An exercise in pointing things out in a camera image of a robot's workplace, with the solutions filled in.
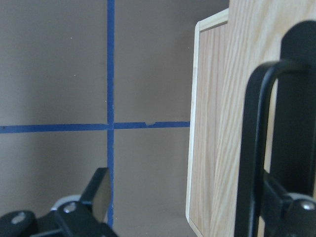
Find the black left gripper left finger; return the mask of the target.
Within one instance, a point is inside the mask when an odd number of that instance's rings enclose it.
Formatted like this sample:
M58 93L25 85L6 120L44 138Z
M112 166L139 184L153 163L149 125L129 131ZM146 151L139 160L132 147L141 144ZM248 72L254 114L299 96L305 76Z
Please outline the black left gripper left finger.
M60 198L44 216L29 210L7 213L0 218L2 237L115 237L105 221L111 203L108 168L98 168L81 195Z

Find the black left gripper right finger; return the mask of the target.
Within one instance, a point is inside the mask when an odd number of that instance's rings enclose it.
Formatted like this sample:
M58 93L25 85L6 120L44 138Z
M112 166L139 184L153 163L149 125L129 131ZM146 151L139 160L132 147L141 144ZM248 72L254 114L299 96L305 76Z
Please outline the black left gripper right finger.
M260 216L266 237L314 237L316 200L305 194L289 193L269 173L264 173Z

